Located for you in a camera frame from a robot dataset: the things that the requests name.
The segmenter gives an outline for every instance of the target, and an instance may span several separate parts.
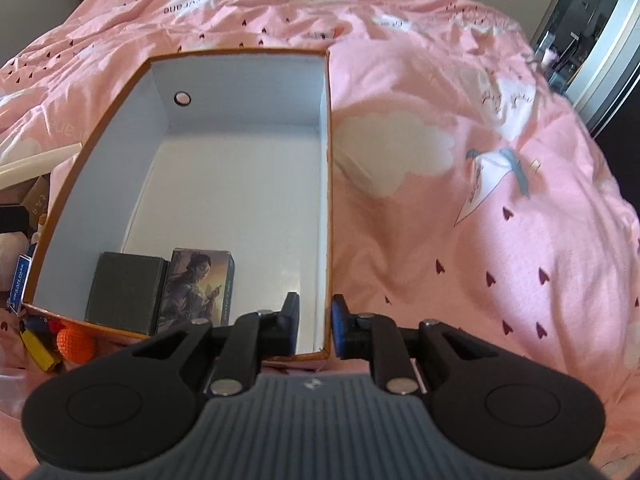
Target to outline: round hole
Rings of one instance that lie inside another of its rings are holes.
[[[191,104],[191,96],[187,92],[176,92],[174,101],[178,106],[188,106]]]

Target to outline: pink bedsheet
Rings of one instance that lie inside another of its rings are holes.
[[[250,46],[331,51],[334,291],[351,309],[440,318],[578,377],[607,409],[594,463],[638,452],[638,217],[492,9],[86,0],[0,69],[0,163],[86,139],[148,56]],[[34,461],[9,415],[0,468],[19,476]]]

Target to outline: orange knitted toy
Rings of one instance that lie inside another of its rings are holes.
[[[56,336],[58,351],[63,358],[83,365],[95,356],[95,339],[77,328],[65,327]]]

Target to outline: small dark box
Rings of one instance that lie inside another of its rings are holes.
[[[95,269],[85,321],[153,335],[166,270],[164,258],[102,253]]]

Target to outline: woman illustration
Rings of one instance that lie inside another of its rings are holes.
[[[198,285],[210,270],[211,258],[202,253],[191,253],[187,269],[169,278],[160,309],[158,332],[199,317],[211,319],[213,303],[220,293],[220,285],[207,293]]]

